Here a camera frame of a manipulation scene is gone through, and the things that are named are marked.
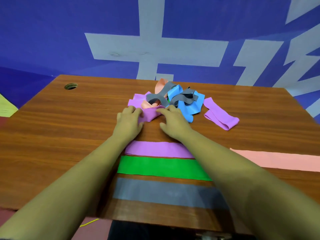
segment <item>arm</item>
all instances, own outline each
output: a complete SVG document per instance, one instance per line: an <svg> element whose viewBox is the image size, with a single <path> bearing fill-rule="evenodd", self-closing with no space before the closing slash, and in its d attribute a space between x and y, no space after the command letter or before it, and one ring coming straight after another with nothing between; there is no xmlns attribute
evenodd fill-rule
<svg viewBox="0 0 320 240"><path fill-rule="evenodd" d="M181 141L261 240L319 239L320 206L263 168L191 129L174 106L158 109L161 129Z"/></svg>
<svg viewBox="0 0 320 240"><path fill-rule="evenodd" d="M18 210L1 228L0 238L71 239L101 189L114 162L141 131L142 112L133 106L117 115L113 135Z"/></svg>

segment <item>pink resistance band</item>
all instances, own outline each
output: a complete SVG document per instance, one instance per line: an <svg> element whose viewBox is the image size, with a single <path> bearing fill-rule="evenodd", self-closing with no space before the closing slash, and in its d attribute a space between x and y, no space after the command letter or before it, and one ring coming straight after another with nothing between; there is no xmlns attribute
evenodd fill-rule
<svg viewBox="0 0 320 240"><path fill-rule="evenodd" d="M289 170L320 172L320 156L280 152L256 152L234 150L232 148L230 148L230 150L264 168L281 168Z"/></svg>
<svg viewBox="0 0 320 240"><path fill-rule="evenodd" d="M194 158L181 143L132 141L125 149L127 155L146 157Z"/></svg>
<svg viewBox="0 0 320 240"><path fill-rule="evenodd" d="M239 118L229 115L226 111L220 108L211 97L206 98L203 104L209 109L204 116L220 126L222 129L228 131L239 122Z"/></svg>

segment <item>yellow cable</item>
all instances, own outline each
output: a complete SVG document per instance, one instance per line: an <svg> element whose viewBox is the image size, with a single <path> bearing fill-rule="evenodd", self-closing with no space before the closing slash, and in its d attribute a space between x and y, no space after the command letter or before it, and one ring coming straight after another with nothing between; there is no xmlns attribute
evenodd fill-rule
<svg viewBox="0 0 320 240"><path fill-rule="evenodd" d="M99 218L97 218L97 219L95 219L95 220L92 220L92 221L90 221L90 222L88 222L88 223L86 223L86 224L80 225L80 227L84 227L84 226L86 226L86 225L88 225L88 224L90 224L90 223L93 223L93 222L97 221L97 220L99 220Z"/></svg>

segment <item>yellow surface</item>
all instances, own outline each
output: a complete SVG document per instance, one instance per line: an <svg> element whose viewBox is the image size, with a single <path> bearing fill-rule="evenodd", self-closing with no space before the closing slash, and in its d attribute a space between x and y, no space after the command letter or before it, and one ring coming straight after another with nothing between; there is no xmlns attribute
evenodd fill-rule
<svg viewBox="0 0 320 240"><path fill-rule="evenodd" d="M17 111L18 108L0 94L0 117L10 117Z"/></svg>

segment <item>forearm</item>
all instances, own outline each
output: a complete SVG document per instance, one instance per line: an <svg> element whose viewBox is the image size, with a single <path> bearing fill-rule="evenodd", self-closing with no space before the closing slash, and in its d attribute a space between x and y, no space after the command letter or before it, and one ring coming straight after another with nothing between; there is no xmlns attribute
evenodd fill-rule
<svg viewBox="0 0 320 240"><path fill-rule="evenodd" d="M125 146L110 137L14 214L0 238L71 239Z"/></svg>
<svg viewBox="0 0 320 240"><path fill-rule="evenodd" d="M193 130L188 133L181 142L260 239L291 239L290 234L313 239L319 227L317 203L230 149Z"/></svg>

